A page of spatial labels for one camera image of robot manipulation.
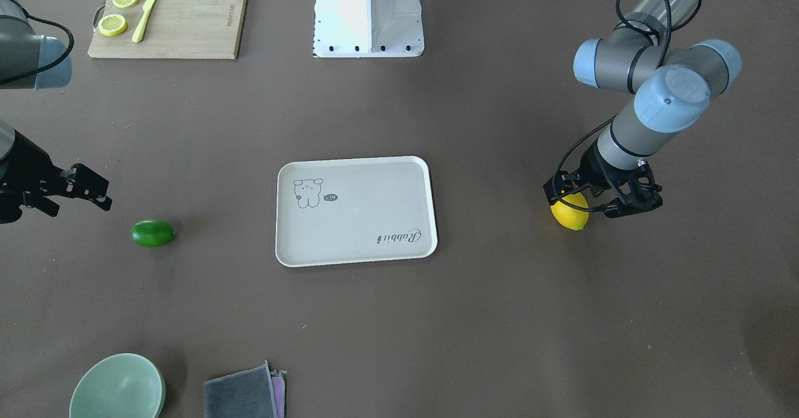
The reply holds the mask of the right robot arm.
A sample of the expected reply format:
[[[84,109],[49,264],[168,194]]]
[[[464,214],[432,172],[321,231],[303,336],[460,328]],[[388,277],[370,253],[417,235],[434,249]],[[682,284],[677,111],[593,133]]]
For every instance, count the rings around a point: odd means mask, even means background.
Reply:
[[[71,81],[72,32],[62,24],[32,16],[18,0],[1,0],[2,89],[49,89]],[[83,164],[65,170],[46,151],[1,123],[1,219],[14,223],[23,210],[57,216],[53,197],[82,199],[104,211],[112,208],[109,181]]]

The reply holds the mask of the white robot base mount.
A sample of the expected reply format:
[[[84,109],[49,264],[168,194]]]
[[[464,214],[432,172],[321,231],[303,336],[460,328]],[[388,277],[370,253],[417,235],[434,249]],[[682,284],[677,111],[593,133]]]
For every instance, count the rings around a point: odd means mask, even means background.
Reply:
[[[314,57],[419,57],[425,50],[421,0],[316,0],[314,12]]]

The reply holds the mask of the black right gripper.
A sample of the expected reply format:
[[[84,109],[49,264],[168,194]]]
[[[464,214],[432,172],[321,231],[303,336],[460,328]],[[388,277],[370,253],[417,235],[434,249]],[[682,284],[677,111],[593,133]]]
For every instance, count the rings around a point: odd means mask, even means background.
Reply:
[[[109,211],[112,199],[107,196],[109,181],[86,165],[73,164],[62,170],[51,157],[18,131],[9,150],[2,157],[1,223],[12,223],[22,216],[22,207],[43,211],[56,217],[60,205],[51,201],[50,190],[65,187],[59,195],[83,199]]]

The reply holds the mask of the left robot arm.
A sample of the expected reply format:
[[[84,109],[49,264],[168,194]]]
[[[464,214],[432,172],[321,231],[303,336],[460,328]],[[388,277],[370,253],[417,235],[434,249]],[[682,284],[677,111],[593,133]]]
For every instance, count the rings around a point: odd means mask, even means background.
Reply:
[[[591,144],[579,168],[569,172],[558,165],[543,184],[551,207],[616,218],[662,206],[651,156],[693,125],[742,69],[741,55],[723,40],[670,49],[673,34],[701,6],[702,0],[615,0],[611,34],[579,46],[574,77],[632,99],[585,134]]]

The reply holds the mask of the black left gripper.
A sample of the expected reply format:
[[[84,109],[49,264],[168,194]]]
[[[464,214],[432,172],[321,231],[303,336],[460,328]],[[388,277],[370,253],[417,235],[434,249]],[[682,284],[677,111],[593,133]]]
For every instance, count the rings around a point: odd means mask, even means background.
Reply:
[[[663,205],[662,186],[657,184],[650,165],[643,162],[633,170],[620,170],[606,162],[597,145],[591,145],[574,173],[556,173],[543,183],[549,205],[577,205],[567,199],[576,191],[590,190],[593,197],[612,191],[616,198],[605,204],[606,217],[630,216],[656,210]]]

